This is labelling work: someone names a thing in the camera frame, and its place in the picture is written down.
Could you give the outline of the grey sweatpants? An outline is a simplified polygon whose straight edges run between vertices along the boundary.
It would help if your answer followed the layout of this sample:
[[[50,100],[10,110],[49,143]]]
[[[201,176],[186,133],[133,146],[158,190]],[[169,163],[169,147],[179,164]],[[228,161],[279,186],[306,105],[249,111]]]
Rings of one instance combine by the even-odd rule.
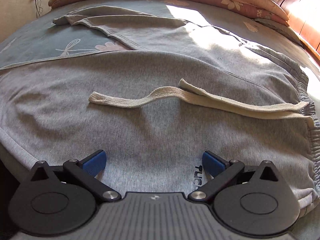
[[[224,29],[98,6],[55,25],[100,31],[111,45],[1,67],[1,161],[22,181],[39,160],[51,165],[103,149],[102,181],[120,192],[191,192],[206,183],[201,155],[275,163],[302,214],[319,203],[319,122],[262,120],[178,98],[139,108],[89,102],[92,92],[141,99],[180,79],[210,94],[256,106],[308,102],[308,77],[283,53]]]

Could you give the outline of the teal floral bed sheet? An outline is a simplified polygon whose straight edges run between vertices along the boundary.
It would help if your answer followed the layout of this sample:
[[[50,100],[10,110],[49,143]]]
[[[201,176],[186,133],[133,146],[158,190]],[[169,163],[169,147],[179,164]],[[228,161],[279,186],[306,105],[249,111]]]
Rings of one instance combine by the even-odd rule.
[[[227,9],[182,0],[87,0],[54,9],[13,33],[1,43],[1,67],[29,60],[46,59],[61,54],[72,55],[97,51],[111,45],[110,38],[85,26],[55,25],[53,20],[69,12],[98,6],[119,7],[177,18],[201,27],[209,25],[224,29],[245,40],[283,53],[296,61],[308,76],[308,94],[319,106],[319,66],[302,46],[255,20]]]

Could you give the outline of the wooden headboard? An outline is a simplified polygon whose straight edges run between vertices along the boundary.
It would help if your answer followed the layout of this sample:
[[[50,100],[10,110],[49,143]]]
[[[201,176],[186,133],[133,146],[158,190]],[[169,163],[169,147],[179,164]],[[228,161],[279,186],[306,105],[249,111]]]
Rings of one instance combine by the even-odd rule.
[[[290,27],[300,36],[306,50],[319,62],[319,0],[279,0]]]

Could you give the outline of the cream drawstring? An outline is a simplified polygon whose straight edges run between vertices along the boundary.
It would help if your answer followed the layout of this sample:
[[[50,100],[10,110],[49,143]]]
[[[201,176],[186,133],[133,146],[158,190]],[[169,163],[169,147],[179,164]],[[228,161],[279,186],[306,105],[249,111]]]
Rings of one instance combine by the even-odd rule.
[[[191,105],[218,109],[255,119],[302,119],[306,122],[308,127],[315,127],[315,122],[312,117],[304,116],[299,112],[309,104],[308,102],[299,102],[297,104],[279,103],[266,106],[250,105],[223,96],[210,94],[202,88],[187,83],[184,79],[180,79],[178,87],[159,87],[141,99],[116,98],[98,92],[92,92],[88,100],[97,105],[118,108],[139,108],[157,100],[167,98],[178,98]]]

